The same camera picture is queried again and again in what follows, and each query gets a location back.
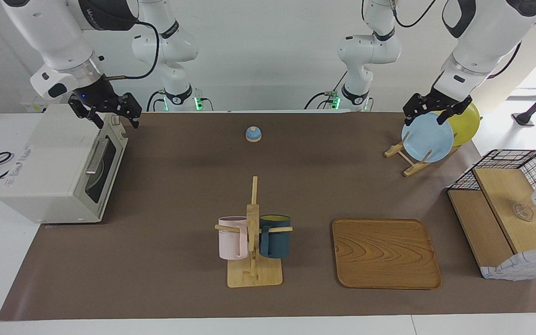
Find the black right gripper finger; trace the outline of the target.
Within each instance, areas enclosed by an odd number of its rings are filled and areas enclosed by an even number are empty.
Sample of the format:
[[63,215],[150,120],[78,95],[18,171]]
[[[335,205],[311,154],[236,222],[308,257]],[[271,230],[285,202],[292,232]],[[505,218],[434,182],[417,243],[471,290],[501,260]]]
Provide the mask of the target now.
[[113,113],[118,116],[125,117],[128,121],[130,121],[134,129],[138,129],[138,127],[140,127],[142,107],[132,93],[125,93],[121,96],[115,97],[112,100],[112,104]]
[[88,121],[94,123],[98,129],[103,128],[104,121],[97,114],[96,110],[88,110],[83,104],[83,102],[81,102],[79,98],[76,97],[76,95],[72,94],[68,98],[68,105],[79,119],[87,119]]

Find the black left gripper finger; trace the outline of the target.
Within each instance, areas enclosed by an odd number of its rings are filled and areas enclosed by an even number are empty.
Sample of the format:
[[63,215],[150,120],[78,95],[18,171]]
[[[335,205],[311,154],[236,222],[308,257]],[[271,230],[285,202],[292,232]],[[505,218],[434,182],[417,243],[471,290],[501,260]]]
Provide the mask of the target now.
[[468,106],[470,106],[471,102],[472,97],[469,95],[464,101],[454,104],[453,106],[443,108],[437,117],[438,125],[442,125],[448,121],[449,118],[455,115],[461,115],[468,108]]
[[404,123],[407,127],[410,127],[415,118],[424,115],[426,113],[425,98],[421,94],[413,94],[408,102],[403,106]]

